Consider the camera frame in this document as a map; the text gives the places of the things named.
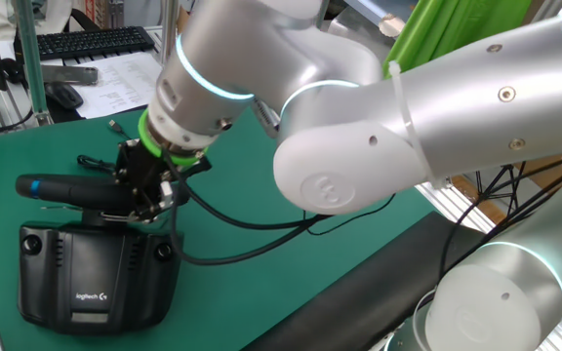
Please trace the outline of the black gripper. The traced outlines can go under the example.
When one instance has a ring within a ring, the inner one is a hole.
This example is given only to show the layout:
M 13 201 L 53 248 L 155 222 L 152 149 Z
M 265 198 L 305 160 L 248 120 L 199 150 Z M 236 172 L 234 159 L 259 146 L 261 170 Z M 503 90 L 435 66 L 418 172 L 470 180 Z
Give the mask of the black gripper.
M 135 221 L 150 223 L 172 207 L 173 182 L 179 179 L 162 157 L 149 151 L 140 139 L 118 144 L 113 176 L 117 184 L 131 189 Z

